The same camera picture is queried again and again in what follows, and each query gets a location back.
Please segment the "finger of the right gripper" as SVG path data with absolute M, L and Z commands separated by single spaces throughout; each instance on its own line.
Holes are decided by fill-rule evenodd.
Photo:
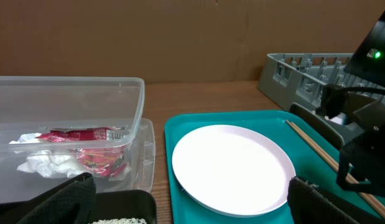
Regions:
M 369 154 L 345 154 L 340 153 L 339 168 L 336 182 L 343 190 L 354 192 L 372 193 L 372 183 L 361 184 L 350 174 L 350 164 L 353 166 L 355 174 L 359 177 L 368 178 L 371 176 L 371 167 L 373 166 L 374 157 Z

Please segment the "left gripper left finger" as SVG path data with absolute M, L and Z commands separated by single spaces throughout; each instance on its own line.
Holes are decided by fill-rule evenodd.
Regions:
M 95 195 L 96 185 L 92 175 L 83 173 L 1 213 L 0 223 L 87 223 Z

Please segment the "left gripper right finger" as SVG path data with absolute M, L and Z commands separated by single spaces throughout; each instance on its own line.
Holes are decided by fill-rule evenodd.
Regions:
M 297 176 L 289 182 L 287 202 L 296 224 L 385 224 L 383 219 Z

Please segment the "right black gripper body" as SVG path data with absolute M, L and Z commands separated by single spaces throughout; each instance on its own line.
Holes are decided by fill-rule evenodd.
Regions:
M 374 157 L 371 176 L 359 177 L 350 164 L 350 174 L 361 184 L 372 183 L 373 192 L 385 197 L 385 105 L 379 100 L 360 95 L 360 92 L 385 96 L 385 89 L 362 86 L 341 87 L 327 84 L 323 87 L 320 106 L 316 115 L 334 118 L 340 113 L 356 123 L 363 133 L 345 144 L 340 153 L 369 154 Z

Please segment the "wooden chopstick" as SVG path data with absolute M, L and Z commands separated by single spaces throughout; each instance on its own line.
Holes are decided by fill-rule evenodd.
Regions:
M 335 171 L 338 172 L 339 165 L 329 154 L 325 152 L 313 139 L 305 134 L 296 124 L 290 121 L 286 123 Z M 383 219 L 385 219 L 385 206 L 373 195 L 359 192 L 358 195 Z
M 309 137 L 308 134 L 303 132 L 295 123 L 290 121 L 286 122 L 333 170 L 338 170 L 337 161 Z

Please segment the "white tissue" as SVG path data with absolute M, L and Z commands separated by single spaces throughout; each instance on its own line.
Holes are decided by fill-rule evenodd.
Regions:
M 44 178 L 72 178 L 88 170 L 73 155 L 57 155 L 51 150 L 39 150 L 26 157 L 25 163 L 17 167 L 25 173 L 38 173 Z

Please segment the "red snack wrapper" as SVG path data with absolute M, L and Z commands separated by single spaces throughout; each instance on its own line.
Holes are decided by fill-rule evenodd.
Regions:
M 87 129 L 52 128 L 49 133 L 41 134 L 39 140 L 48 142 L 110 141 L 125 136 L 124 127 L 101 127 Z M 128 145 L 118 147 L 95 147 L 72 149 L 77 161 L 88 171 L 102 177 L 117 177 L 129 172 L 130 163 L 125 158 Z

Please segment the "pile of rice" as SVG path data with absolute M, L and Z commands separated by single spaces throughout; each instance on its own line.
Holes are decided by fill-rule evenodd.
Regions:
M 120 218 L 120 219 L 108 219 L 98 220 L 91 222 L 90 224 L 147 224 L 143 218 Z

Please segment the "pink round plate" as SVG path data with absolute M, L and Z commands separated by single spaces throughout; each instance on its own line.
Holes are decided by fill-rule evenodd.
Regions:
M 296 173 L 284 150 L 258 132 L 232 125 L 204 126 L 175 145 L 172 170 L 203 207 L 230 217 L 256 217 L 287 202 Z

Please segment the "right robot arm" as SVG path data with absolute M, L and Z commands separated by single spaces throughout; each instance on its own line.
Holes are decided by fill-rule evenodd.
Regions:
M 385 11 L 365 37 L 344 71 L 375 84 L 340 87 L 327 84 L 315 113 L 332 119 L 343 113 L 363 133 L 339 154 L 336 182 L 344 190 L 385 197 L 385 104 L 364 96 L 385 96 Z

